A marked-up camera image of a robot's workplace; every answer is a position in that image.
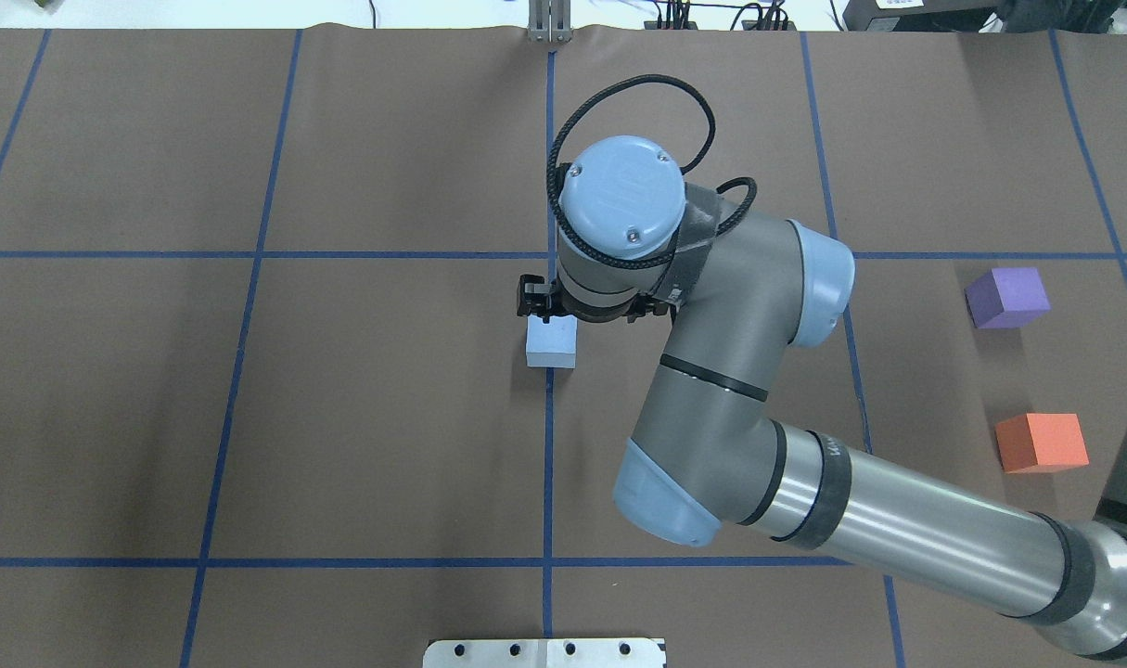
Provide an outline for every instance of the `purple cube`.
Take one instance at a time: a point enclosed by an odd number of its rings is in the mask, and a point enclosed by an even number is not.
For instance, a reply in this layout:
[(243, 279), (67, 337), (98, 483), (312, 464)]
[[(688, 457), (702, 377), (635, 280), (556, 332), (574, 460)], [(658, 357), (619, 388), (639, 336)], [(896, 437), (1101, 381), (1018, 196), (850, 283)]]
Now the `purple cube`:
[(967, 285), (976, 329), (1012, 329), (1049, 312), (1050, 300), (1033, 266), (1000, 267)]

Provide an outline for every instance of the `round blue cap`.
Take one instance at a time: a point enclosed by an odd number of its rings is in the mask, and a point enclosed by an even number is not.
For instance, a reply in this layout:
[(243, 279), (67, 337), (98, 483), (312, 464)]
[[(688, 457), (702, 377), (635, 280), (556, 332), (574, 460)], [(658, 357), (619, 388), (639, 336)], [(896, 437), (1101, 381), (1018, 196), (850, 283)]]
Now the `round blue cap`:
[(848, 309), (857, 262), (842, 242), (789, 221), (801, 244), (801, 318), (792, 346), (813, 348), (829, 337)]
[(564, 178), (559, 204), (584, 241), (631, 260), (669, 241), (683, 219), (686, 186), (659, 144), (618, 135), (579, 153)]
[(637, 527), (681, 545), (707, 545), (720, 529), (720, 520), (649, 460), (633, 439), (625, 448), (613, 500)]

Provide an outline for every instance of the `gray robotic arm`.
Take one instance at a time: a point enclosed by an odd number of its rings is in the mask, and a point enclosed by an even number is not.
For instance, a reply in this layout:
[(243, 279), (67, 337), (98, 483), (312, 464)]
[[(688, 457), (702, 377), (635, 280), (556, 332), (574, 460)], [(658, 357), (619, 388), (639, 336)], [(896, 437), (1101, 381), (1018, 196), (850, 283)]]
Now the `gray robotic arm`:
[[(647, 81), (686, 86), (668, 77), (618, 86)], [(765, 402), (784, 348), (818, 345), (834, 329), (851, 296), (851, 251), (751, 212), (751, 179), (717, 190), (685, 182), (691, 166), (680, 170), (638, 136), (602, 140), (556, 169), (567, 132), (601, 95), (556, 141), (548, 194), (558, 277), (524, 276), (520, 314), (674, 314), (618, 475), (620, 511), (693, 546), (725, 522), (746, 525), (965, 597), (1074, 654), (1127, 665), (1127, 436), (1097, 520), (1065, 524), (773, 421)], [(742, 204), (722, 196), (735, 186), (749, 186)]]

